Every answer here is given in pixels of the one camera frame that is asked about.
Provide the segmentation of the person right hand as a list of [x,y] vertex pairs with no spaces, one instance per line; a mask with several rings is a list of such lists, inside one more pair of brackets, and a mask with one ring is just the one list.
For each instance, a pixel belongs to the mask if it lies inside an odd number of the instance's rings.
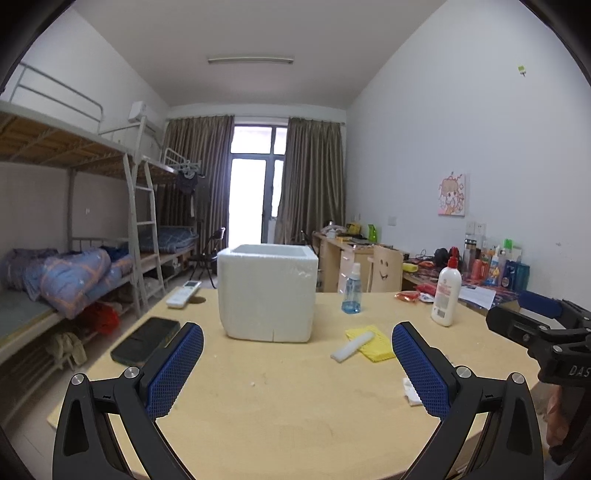
[[546,442],[550,447],[562,445],[569,431],[569,421],[562,411],[562,392],[560,386],[553,385],[550,389],[546,410]]

